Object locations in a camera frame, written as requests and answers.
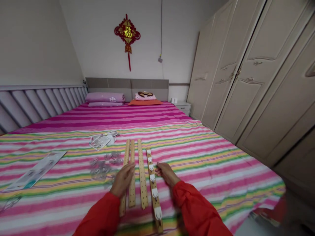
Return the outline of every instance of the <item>wardrobe handle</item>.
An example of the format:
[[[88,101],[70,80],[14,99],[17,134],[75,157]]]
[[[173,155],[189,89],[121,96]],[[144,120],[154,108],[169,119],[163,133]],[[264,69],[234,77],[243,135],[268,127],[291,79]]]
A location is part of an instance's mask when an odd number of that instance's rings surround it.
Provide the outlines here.
[[[234,67],[234,70],[233,70],[233,72],[232,72],[232,74],[231,74],[230,82],[232,82],[232,80],[233,80],[236,67],[237,67],[237,65]]]
[[[240,73],[241,73],[241,71],[242,71],[242,65],[243,65],[243,64],[241,64],[241,66],[239,67],[239,70],[238,70],[237,73],[236,73],[235,80],[237,80],[237,78],[239,77],[239,75],[240,75]]]

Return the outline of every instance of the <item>pillow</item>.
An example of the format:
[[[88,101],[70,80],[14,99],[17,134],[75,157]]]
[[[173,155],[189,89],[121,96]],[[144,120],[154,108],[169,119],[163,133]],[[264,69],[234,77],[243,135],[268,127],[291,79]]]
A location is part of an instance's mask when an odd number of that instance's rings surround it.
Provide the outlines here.
[[[147,106],[147,105],[161,105],[163,104],[160,100],[148,100],[148,101],[137,101],[133,99],[128,105],[139,105],[139,106]]]
[[[88,93],[85,100],[87,102],[125,102],[125,95],[123,93],[94,92]]]
[[[144,95],[144,97],[141,97],[138,93],[135,95],[135,100],[137,101],[148,101],[148,100],[156,100],[157,98],[153,94],[152,96]]]
[[[89,103],[89,107],[117,107],[123,106],[124,103],[115,103],[115,102],[95,102]]]

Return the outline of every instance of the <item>white wardrobe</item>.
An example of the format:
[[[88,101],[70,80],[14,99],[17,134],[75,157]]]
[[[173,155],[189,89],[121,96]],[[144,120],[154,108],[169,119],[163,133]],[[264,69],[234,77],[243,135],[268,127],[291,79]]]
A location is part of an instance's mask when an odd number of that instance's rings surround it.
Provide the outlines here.
[[[224,5],[200,31],[187,99],[190,115],[258,159],[271,152],[261,140],[271,142],[273,130],[252,133],[255,123],[246,127],[314,10],[312,0],[230,0]],[[270,148],[278,143],[274,139]]]
[[[315,197],[315,1],[230,0],[202,28],[190,115]]]

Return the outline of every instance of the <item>hand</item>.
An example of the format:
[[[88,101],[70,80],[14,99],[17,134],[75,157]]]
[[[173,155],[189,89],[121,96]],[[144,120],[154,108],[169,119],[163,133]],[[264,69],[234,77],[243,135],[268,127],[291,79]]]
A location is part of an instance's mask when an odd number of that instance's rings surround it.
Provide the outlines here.
[[[157,167],[156,175],[162,176],[169,186],[174,187],[180,181],[180,178],[177,177],[169,164],[158,162]]]
[[[132,176],[135,172],[135,164],[129,163],[128,165],[125,165],[121,170],[117,173],[115,181],[113,183],[113,186],[110,190],[110,192],[121,198],[124,193],[126,193],[126,190],[131,182]]]

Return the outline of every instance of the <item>striped bedsheet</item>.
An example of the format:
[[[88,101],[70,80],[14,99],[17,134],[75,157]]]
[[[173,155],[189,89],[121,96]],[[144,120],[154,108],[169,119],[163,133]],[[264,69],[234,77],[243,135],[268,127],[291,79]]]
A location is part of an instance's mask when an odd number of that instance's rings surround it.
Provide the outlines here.
[[[170,102],[162,105],[88,107],[84,103],[61,115],[31,124],[12,133],[103,130],[133,125],[157,125],[192,120]]]
[[[127,139],[142,139],[151,148],[154,162],[167,162],[185,182],[193,184],[218,210],[224,223],[235,233],[248,214],[258,208],[273,209],[285,192],[282,179],[253,157],[200,121],[164,125],[132,126],[119,129],[114,145],[99,152],[88,145],[91,135],[101,131],[7,134],[0,137],[0,191],[33,167],[52,150],[66,155],[31,189],[0,193],[0,206],[15,194],[22,198],[0,214],[0,235],[71,235],[90,207],[110,188],[108,181],[90,176],[90,161],[112,151],[124,156]],[[143,153],[145,166],[146,154]],[[117,235],[154,235],[151,195],[141,209],[136,150],[136,206],[126,205]],[[148,172],[147,190],[150,193]],[[180,211],[173,205],[164,180],[157,177],[164,232],[181,235]]]

